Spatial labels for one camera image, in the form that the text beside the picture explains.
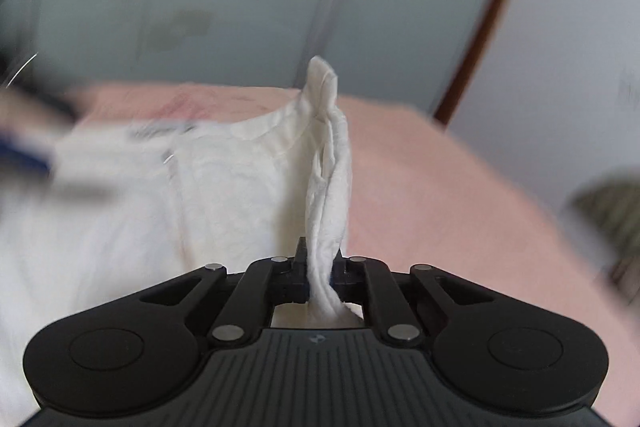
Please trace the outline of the pink bed blanket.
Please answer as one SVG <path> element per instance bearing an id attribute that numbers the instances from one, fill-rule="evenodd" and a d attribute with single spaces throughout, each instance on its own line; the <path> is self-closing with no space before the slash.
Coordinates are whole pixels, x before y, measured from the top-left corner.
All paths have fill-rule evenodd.
<path id="1" fill-rule="evenodd" d="M 639 421 L 639 333 L 553 220 L 416 110 L 341 96 L 352 140 L 348 249 L 402 271 L 419 262 L 573 317 L 610 356 L 597 411 Z"/>

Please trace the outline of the brown wooden door frame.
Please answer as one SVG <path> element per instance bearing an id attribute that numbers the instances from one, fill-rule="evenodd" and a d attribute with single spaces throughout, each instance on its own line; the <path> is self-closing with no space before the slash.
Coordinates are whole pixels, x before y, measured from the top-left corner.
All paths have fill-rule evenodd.
<path id="1" fill-rule="evenodd" d="M 506 2 L 508 0 L 489 0 L 484 16 L 477 25 L 473 39 L 456 70 L 456 75 L 452 77 L 450 85 L 433 115 L 434 121 L 437 121 L 442 127 L 447 127 L 450 124 L 465 91 L 470 87 L 475 69 L 480 64 L 480 60 L 498 28 L 502 12 L 506 9 Z"/>

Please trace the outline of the white pants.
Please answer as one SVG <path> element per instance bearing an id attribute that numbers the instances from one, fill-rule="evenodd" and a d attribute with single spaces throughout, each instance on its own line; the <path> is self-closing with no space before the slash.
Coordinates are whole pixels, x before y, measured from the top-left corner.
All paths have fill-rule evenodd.
<path id="1" fill-rule="evenodd" d="M 337 78 L 237 122 L 134 121 L 40 132 L 53 174 L 1 178 L 1 421 L 36 403 L 22 369 L 44 326 L 216 261 L 230 272 L 308 248 L 310 298 L 282 326 L 354 327 L 330 284 L 347 244 L 352 158 Z"/>

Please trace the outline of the olive green headboard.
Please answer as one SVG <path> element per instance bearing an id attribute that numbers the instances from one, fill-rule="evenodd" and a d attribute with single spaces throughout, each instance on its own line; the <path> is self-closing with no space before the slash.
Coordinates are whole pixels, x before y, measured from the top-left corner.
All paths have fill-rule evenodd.
<path id="1" fill-rule="evenodd" d="M 617 257 L 639 256 L 638 176 L 611 176 L 583 186 L 565 214 Z"/>

